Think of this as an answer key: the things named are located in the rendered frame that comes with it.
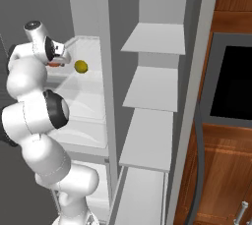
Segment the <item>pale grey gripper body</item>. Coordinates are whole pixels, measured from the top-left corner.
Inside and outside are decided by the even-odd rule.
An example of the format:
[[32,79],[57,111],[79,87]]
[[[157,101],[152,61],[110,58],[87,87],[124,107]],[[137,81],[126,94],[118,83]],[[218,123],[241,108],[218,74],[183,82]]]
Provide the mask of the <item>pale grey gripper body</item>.
[[60,64],[70,64],[71,63],[71,55],[67,50],[64,50],[62,55],[54,56],[50,62],[60,63]]

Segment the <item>orange squash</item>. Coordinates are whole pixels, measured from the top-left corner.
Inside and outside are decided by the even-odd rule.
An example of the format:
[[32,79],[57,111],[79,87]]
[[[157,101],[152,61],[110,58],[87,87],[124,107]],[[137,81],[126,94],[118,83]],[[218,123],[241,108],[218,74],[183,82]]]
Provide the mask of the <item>orange squash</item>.
[[55,63],[55,62],[50,62],[47,63],[46,66],[48,67],[52,67],[52,68],[57,68],[57,67],[64,67],[65,64],[60,64],[60,63]]

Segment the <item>yellow lemon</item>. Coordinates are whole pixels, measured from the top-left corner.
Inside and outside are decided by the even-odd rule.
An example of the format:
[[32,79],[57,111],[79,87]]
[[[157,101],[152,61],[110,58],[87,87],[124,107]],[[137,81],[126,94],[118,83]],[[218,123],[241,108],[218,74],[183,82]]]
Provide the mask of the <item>yellow lemon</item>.
[[88,64],[84,60],[78,60],[75,62],[74,65],[75,70],[80,73],[84,74],[88,70]]

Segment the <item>white fridge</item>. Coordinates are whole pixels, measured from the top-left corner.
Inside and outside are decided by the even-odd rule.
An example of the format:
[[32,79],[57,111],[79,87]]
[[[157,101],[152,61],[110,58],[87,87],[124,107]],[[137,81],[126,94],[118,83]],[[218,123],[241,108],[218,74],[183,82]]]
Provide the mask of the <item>white fridge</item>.
[[[101,40],[98,21],[97,0],[0,0],[0,35],[2,49],[7,50],[13,43],[25,40],[21,25],[31,19],[43,22],[51,35],[67,42],[76,36],[97,36]],[[73,66],[65,70],[48,70],[49,76],[68,77],[76,72]],[[90,163],[105,164],[109,204],[111,196],[110,177],[108,175],[108,145],[97,148],[85,145],[68,144],[75,160],[82,160],[82,153]]]

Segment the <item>white fridge door shelf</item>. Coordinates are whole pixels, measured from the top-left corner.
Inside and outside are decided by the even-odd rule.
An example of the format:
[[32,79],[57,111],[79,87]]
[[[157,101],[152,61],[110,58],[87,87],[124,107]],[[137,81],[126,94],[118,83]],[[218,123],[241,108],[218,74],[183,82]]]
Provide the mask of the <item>white fridge door shelf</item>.
[[138,23],[122,51],[184,55],[184,26]]
[[177,111],[178,71],[139,66],[129,86],[125,107]]
[[173,113],[134,110],[119,163],[168,173],[172,153]]
[[163,225],[165,174],[121,168],[106,225]]

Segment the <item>white fridge door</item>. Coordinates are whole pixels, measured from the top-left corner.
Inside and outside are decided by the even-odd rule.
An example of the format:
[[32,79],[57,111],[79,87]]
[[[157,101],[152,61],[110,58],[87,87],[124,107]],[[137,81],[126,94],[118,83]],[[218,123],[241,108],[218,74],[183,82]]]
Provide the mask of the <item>white fridge door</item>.
[[[109,66],[103,73],[108,124],[108,151],[114,198],[123,165],[119,163],[134,114],[123,102],[136,69],[169,68],[178,71],[178,103],[173,113],[172,153],[165,174],[163,225],[173,225],[185,165],[208,33],[216,0],[106,0],[109,24]],[[184,26],[185,54],[122,51],[138,23]]]

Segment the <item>grey built-in oven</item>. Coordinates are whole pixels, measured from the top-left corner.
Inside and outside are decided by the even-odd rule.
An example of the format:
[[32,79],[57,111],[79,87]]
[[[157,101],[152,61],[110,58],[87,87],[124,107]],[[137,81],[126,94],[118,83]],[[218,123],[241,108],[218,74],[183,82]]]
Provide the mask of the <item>grey built-in oven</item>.
[[252,128],[252,34],[213,34],[200,107],[205,123]]

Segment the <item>wooden cupboard door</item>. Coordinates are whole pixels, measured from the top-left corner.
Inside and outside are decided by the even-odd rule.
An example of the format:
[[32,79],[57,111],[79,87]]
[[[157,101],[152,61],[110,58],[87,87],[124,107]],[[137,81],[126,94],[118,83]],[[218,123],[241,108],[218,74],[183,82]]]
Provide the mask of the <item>wooden cupboard door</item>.
[[193,225],[240,225],[252,219],[252,128],[205,124],[205,178]]

